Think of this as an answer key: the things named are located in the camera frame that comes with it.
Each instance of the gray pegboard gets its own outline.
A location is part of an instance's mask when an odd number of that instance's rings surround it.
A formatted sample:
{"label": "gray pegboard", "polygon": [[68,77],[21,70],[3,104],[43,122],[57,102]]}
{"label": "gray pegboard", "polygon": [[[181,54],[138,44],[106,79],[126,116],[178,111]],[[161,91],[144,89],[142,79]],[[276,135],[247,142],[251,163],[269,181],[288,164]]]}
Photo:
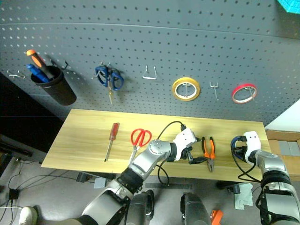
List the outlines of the gray pegboard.
{"label": "gray pegboard", "polygon": [[[264,1],[4,1],[1,8],[0,67],[20,88],[61,118],[71,108],[151,113],[270,123],[300,98],[300,16]],[[69,63],[66,79],[77,95],[60,106],[29,78],[26,50],[46,62]],[[100,61],[122,72],[125,84],[114,92],[92,80]],[[156,81],[142,79],[148,65]],[[200,96],[181,102],[173,82],[190,76]],[[215,100],[210,82],[218,82]],[[255,101],[237,105],[232,90],[250,82]]]}

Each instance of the white shoe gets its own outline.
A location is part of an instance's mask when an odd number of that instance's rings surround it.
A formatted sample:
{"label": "white shoe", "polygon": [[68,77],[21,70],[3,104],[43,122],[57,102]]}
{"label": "white shoe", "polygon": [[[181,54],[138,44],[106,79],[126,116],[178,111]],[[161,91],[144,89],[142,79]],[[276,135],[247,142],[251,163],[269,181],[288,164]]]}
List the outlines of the white shoe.
{"label": "white shoe", "polygon": [[36,225],[38,213],[33,207],[26,206],[21,210],[19,225]]}

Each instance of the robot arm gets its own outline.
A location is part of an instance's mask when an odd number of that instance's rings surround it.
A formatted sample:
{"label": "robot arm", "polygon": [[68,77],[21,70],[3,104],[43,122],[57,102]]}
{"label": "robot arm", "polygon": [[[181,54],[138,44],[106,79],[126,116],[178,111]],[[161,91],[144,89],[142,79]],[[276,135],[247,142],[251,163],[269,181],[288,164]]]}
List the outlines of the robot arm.
{"label": "robot arm", "polygon": [[197,142],[197,138],[191,129],[186,128],[173,142],[152,140],[147,149],[88,204],[82,215],[91,217],[98,225],[119,224],[134,193],[142,189],[144,180],[151,174],[156,164],[163,160],[170,162],[179,160],[183,150]]}
{"label": "robot arm", "polygon": [[[237,141],[247,142],[247,146],[236,147]],[[233,146],[236,157],[248,164],[256,164],[262,172],[262,191],[256,201],[262,225],[300,224],[299,198],[281,158],[262,151],[260,140],[254,131],[234,138]]]}

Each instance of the black cup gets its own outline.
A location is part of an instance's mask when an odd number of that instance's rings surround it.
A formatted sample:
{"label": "black cup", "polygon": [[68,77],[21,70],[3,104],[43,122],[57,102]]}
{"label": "black cup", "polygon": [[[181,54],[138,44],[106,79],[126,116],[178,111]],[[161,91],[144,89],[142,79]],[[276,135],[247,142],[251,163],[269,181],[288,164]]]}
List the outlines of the black cup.
{"label": "black cup", "polygon": [[34,75],[31,80],[39,87],[43,88],[55,101],[61,105],[70,105],[76,101],[76,95],[67,83],[64,73],[55,66],[47,66],[54,78],[47,83],[43,83]]}

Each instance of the wooden tabletop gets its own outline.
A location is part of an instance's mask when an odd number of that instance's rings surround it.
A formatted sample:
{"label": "wooden tabletop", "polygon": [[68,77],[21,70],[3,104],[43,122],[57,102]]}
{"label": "wooden tabletop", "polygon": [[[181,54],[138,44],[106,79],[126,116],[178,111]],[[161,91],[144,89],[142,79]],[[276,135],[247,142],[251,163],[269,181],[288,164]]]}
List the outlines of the wooden tabletop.
{"label": "wooden tabletop", "polygon": [[[230,141],[247,131],[256,131],[262,143],[262,150],[270,151],[262,122],[72,109],[44,159],[42,167],[121,173],[128,166],[133,149],[130,142],[133,130],[136,128],[149,130],[152,137],[156,138],[168,123],[175,120],[180,120],[191,128],[196,137],[205,136],[209,139],[212,136],[216,146],[216,158],[213,172],[209,172],[206,162],[197,165],[188,164],[188,160],[165,163],[164,168],[170,177],[239,181],[237,176],[241,172],[231,156]],[[108,161],[104,162],[109,143],[108,137],[114,122],[119,122],[120,128],[112,144]],[[172,142],[178,133],[180,133],[180,124],[175,123],[163,133],[160,139]],[[203,156],[201,143],[194,144],[191,152],[195,158]],[[238,161],[244,169],[250,168],[250,165]],[[254,169],[251,175],[261,179],[258,168]]]}

